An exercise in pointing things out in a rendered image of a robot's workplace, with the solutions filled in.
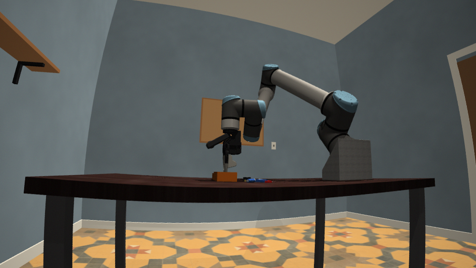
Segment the orange three-compartment bin rack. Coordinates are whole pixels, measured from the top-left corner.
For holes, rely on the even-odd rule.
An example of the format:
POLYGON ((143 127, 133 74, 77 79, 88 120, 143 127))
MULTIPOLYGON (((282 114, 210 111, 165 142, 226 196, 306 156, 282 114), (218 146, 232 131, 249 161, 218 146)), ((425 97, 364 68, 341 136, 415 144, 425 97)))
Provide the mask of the orange three-compartment bin rack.
POLYGON ((212 179, 215 181, 237 182, 237 172, 214 172, 212 179))

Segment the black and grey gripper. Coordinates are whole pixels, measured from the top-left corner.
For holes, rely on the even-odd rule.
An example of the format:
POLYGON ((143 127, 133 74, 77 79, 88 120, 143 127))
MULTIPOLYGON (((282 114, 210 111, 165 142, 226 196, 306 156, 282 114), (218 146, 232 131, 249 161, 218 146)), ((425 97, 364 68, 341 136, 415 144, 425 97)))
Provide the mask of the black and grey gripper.
POLYGON ((229 138, 223 141, 223 169, 224 172, 227 172, 228 168, 237 165, 237 163, 232 160, 232 155, 241 154, 241 131, 224 129, 223 133, 229 135, 229 138))

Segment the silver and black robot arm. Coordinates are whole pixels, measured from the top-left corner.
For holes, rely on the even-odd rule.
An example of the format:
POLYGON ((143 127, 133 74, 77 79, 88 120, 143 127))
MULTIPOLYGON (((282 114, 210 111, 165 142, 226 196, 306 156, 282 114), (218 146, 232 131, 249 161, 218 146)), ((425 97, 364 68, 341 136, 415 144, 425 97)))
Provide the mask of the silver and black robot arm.
POLYGON ((241 100, 235 95, 223 98, 221 129, 239 130, 239 118, 245 118, 243 138, 248 142, 258 141, 276 86, 319 108, 326 116, 319 123, 317 134, 330 154, 338 138, 353 139, 348 130, 357 111, 355 96, 340 90, 328 93, 283 72, 276 64, 264 65, 257 100, 241 100))

